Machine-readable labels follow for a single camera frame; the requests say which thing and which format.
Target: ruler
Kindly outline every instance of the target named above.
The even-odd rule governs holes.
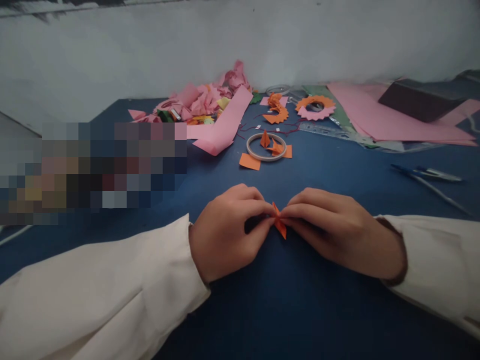
[[[399,153],[405,152],[404,145],[401,141],[375,141],[371,137],[361,136],[358,132],[349,132],[340,128],[320,125],[313,121],[303,121],[298,128],[309,133],[347,140],[370,147],[380,147]]]

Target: tape roll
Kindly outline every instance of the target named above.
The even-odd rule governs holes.
[[[266,91],[268,96],[275,94],[287,95],[290,92],[290,86],[286,84],[270,86]]]
[[[257,160],[266,161],[266,162],[277,161],[277,160],[283,158],[285,153],[287,152],[287,143],[280,136],[275,135],[275,134],[268,134],[268,136],[270,136],[272,139],[277,140],[281,145],[283,145],[283,151],[280,153],[280,155],[277,155],[277,156],[260,156],[260,155],[254,153],[252,151],[252,149],[250,148],[250,143],[252,142],[252,140],[261,138],[263,135],[264,135],[263,133],[258,133],[258,134],[252,135],[246,141],[246,150],[251,155],[251,157],[255,158]]]

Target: white wall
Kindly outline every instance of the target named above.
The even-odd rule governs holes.
[[[480,68],[477,0],[191,0],[0,18],[0,111],[87,122],[119,98],[217,80],[236,59],[257,89]]]

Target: blue tablecloth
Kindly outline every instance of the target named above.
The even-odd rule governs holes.
[[[127,122],[127,109],[150,112],[158,102],[118,100],[93,121]],[[293,124],[298,117],[292,104],[287,108],[287,123]],[[246,128],[291,129],[254,118],[266,110],[250,106],[242,123]],[[247,138],[255,132],[241,134]],[[480,218],[479,147],[389,154],[304,131],[285,140],[293,145],[293,158],[263,162],[260,171],[239,166],[247,152],[239,137],[217,157],[189,143],[187,175],[178,191],[164,193],[152,208],[102,210],[79,214],[66,225],[31,228],[0,247],[0,282],[24,266],[83,244],[124,239],[186,213],[194,222],[211,199],[239,183],[257,187],[280,209],[305,187],[314,187],[352,196],[372,215],[467,219],[390,169],[390,163],[423,165],[465,178],[464,183],[436,186]],[[211,287],[211,297],[171,334],[156,359],[480,358],[480,343],[472,337],[392,294],[380,281],[323,259],[291,231],[285,241],[273,228],[250,266]]]

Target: white sleeve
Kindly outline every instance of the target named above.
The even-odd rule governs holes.
[[[379,216],[403,236],[408,270],[391,290],[480,340],[480,222]]]
[[[0,359],[151,359],[210,295],[189,225],[185,215],[19,271],[0,285]]]

